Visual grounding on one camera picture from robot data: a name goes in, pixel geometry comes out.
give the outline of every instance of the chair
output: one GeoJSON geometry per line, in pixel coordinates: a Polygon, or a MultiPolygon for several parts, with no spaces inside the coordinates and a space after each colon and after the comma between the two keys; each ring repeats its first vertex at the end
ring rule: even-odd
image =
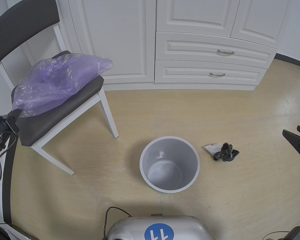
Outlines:
{"type": "MultiPolygon", "coordinates": [[[[55,0],[22,0],[0,16],[0,72],[12,90],[12,101],[16,87],[12,84],[1,60],[29,38],[49,26],[53,26],[62,51],[53,58],[69,54],[60,33],[59,21],[55,0]]],[[[18,118],[16,125],[20,129],[21,144],[31,147],[54,165],[73,175],[75,172],[72,169],[45,152],[42,147],[98,102],[101,103],[112,135],[115,138],[119,136],[103,90],[103,81],[102,76],[98,76],[60,106],[37,116],[18,118]]]]}

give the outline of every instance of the white chair leg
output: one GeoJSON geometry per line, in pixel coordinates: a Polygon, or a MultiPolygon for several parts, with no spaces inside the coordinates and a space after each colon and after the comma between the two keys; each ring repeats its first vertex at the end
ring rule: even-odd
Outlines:
{"type": "Polygon", "coordinates": [[[113,120],[109,104],[105,95],[105,91],[103,90],[103,87],[101,90],[98,92],[99,97],[100,97],[100,102],[101,102],[101,107],[103,109],[103,112],[105,114],[105,117],[107,118],[108,125],[110,127],[111,133],[114,136],[114,138],[118,138],[119,134],[115,125],[115,122],[113,120]]]}
{"type": "Polygon", "coordinates": [[[45,152],[41,147],[39,147],[36,143],[34,143],[32,146],[32,149],[38,152],[40,155],[42,155],[45,159],[52,162],[55,166],[59,167],[61,170],[64,170],[66,173],[73,175],[75,172],[70,169],[68,166],[66,166],[64,163],[60,162],[56,158],[52,157],[50,154],[45,152]]]}

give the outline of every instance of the chair seat cushion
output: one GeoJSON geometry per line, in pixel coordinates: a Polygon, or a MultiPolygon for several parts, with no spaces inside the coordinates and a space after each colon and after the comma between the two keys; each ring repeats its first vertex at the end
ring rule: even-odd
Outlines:
{"type": "MultiPolygon", "coordinates": [[[[54,56],[57,58],[63,54],[69,54],[69,51],[63,51],[60,54],[54,56]]],[[[32,146],[35,142],[41,139],[45,134],[48,133],[57,123],[63,118],[75,111],[79,106],[84,104],[93,95],[98,93],[103,85],[104,79],[102,76],[98,76],[84,86],[76,94],[68,98],[60,106],[55,107],[45,113],[31,116],[31,117],[20,117],[16,121],[16,125],[19,127],[19,138],[23,146],[32,146]]],[[[11,93],[11,99],[13,102],[14,91],[11,93]]]]}

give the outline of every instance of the logo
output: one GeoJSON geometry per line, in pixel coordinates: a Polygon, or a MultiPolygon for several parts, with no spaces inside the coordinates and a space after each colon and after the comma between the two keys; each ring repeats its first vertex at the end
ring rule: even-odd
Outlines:
{"type": "Polygon", "coordinates": [[[144,232],[145,240],[173,240],[173,238],[172,228],[163,223],[153,224],[144,232]]]}

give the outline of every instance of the crumpled black paper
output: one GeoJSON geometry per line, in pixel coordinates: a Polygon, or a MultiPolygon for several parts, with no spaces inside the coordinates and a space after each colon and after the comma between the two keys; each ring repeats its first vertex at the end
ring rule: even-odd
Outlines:
{"type": "Polygon", "coordinates": [[[227,142],[223,144],[221,151],[213,155],[215,161],[222,160],[224,162],[232,161],[239,154],[238,150],[232,149],[232,145],[227,142]]]}

